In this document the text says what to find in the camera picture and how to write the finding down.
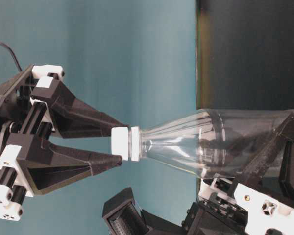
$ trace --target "clear plastic bottle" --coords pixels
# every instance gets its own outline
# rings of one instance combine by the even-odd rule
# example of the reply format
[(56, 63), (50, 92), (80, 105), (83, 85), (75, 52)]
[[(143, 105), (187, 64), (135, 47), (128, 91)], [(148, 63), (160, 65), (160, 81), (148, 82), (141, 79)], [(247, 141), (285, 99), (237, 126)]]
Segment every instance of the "clear plastic bottle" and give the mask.
[(147, 130), (113, 128), (112, 154), (154, 159), (202, 179), (234, 177), (290, 112), (202, 109)]

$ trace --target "bottle neck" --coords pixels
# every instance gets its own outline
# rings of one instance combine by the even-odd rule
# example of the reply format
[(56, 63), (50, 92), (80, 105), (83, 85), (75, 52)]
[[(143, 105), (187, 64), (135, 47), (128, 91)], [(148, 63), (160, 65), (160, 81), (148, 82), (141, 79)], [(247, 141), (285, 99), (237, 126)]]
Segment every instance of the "bottle neck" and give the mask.
[(142, 158), (142, 135), (139, 126), (129, 129), (128, 140), (129, 158), (138, 162)]

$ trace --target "white bottle cap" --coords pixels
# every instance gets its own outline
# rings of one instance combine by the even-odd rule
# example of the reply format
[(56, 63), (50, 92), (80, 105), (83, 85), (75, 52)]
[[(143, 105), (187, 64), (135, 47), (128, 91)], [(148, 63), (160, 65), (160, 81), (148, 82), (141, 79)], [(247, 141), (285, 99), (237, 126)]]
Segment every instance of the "white bottle cap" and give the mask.
[(140, 138), (139, 138), (139, 127), (134, 126), (131, 128), (131, 160), (139, 161), (139, 153), (140, 153)]
[(128, 160), (128, 128), (114, 127), (111, 130), (111, 153), (121, 155), (122, 159)]

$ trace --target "black cable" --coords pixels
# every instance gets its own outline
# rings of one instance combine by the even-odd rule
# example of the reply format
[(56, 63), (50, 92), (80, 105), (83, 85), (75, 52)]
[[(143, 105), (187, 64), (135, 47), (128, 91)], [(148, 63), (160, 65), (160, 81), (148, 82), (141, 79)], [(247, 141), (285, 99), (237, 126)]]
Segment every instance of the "black cable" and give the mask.
[(5, 44), (5, 43), (3, 43), (3, 42), (0, 42), (0, 46), (4, 47), (5, 49), (7, 49), (7, 50), (9, 51), (9, 53), (11, 54), (11, 56), (12, 56), (12, 58), (13, 58), (13, 60), (14, 60), (14, 63), (15, 63), (15, 65), (16, 65), (16, 67), (18, 68), (18, 70), (19, 70), (20, 72), (22, 72), (22, 68), (21, 68), (21, 66), (20, 66), (20, 63), (19, 63), (18, 59), (16, 58), (16, 56), (15, 56), (13, 50), (12, 50), (7, 44)]

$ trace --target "blue-green background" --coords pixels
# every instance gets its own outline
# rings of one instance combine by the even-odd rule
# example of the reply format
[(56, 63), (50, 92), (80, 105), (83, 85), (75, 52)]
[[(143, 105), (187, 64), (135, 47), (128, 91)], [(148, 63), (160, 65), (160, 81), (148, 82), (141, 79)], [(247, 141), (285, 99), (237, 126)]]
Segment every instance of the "blue-green background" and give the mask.
[[(194, 0), (0, 0), (0, 40), (21, 65), (62, 65), (80, 99), (148, 128), (195, 109)], [(16, 74), (0, 47), (0, 83)], [(110, 152), (110, 139), (52, 139)], [(103, 203), (132, 186), (145, 210), (180, 223), (196, 196), (193, 176), (145, 160), (124, 163), (45, 196), (27, 198), (0, 235), (107, 235)]]

